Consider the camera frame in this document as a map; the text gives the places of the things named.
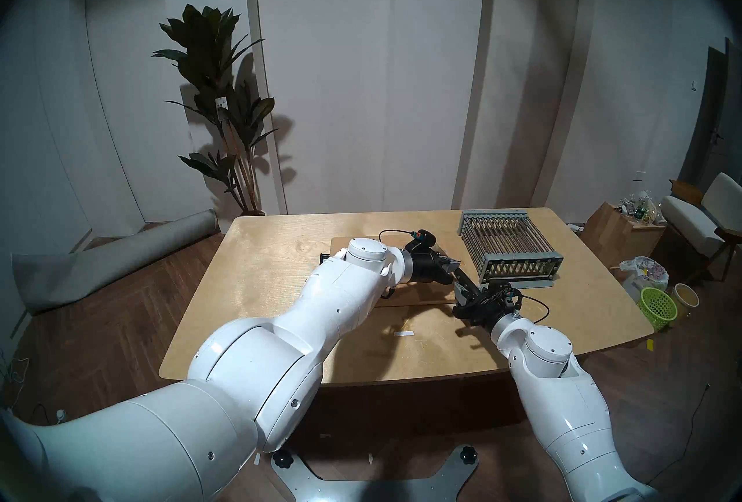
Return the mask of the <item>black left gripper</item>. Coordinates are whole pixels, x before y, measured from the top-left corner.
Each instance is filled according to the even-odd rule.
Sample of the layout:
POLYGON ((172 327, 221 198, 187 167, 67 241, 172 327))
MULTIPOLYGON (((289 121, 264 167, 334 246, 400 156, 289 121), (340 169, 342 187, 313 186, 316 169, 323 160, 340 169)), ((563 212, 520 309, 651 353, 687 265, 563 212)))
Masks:
POLYGON ((434 250, 411 253, 403 250, 405 283, 452 285, 461 262, 434 250))

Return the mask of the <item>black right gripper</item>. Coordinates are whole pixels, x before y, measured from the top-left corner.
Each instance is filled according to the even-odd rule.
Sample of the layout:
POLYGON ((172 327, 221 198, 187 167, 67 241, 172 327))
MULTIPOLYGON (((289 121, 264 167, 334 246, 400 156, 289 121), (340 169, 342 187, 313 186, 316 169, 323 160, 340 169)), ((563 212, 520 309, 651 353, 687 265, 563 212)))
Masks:
POLYGON ((464 284, 454 284, 454 317, 458 317, 466 326, 494 327, 503 317, 518 314, 521 310, 520 298, 491 298, 477 302, 482 292, 481 287, 468 275, 464 275, 464 284))

